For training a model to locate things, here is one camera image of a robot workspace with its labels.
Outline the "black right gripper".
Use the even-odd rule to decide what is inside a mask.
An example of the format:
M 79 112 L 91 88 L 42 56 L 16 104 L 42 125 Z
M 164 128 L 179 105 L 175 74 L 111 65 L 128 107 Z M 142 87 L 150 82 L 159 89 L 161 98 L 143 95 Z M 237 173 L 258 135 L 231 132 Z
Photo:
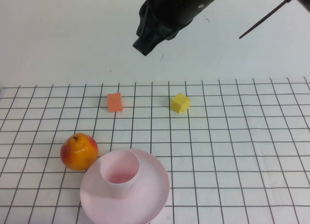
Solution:
M 146 56 L 162 41 L 172 40 L 181 29 L 192 22 L 193 4 L 194 0 L 146 0 L 139 11 L 140 23 L 136 32 L 138 39 L 133 47 Z M 155 22 L 162 23 L 172 32 L 143 29 L 147 15 L 154 16 Z

